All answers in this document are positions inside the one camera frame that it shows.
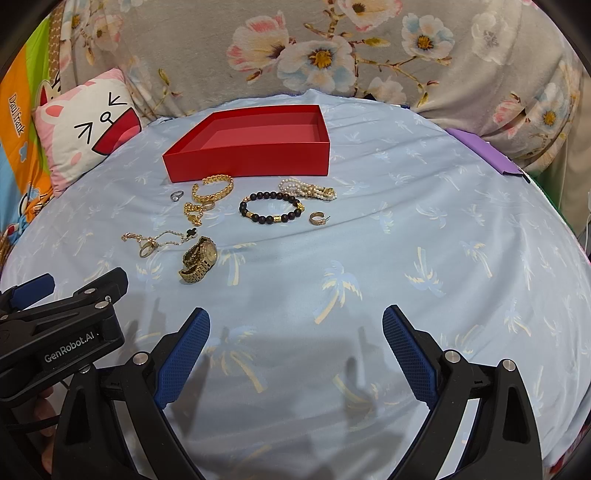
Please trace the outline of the person left hand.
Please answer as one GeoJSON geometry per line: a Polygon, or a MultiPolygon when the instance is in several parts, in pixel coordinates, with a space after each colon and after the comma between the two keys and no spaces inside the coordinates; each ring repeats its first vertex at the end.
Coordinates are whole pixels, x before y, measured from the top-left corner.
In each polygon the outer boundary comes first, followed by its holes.
{"type": "MultiPolygon", "coordinates": [[[[49,420],[56,415],[55,409],[49,401],[49,398],[54,393],[54,388],[49,387],[42,391],[32,403],[32,418],[35,422],[43,422],[49,420]]],[[[37,431],[40,440],[41,463],[44,470],[51,475],[53,463],[53,450],[55,445],[55,431],[54,424],[42,428],[37,431]]]]}

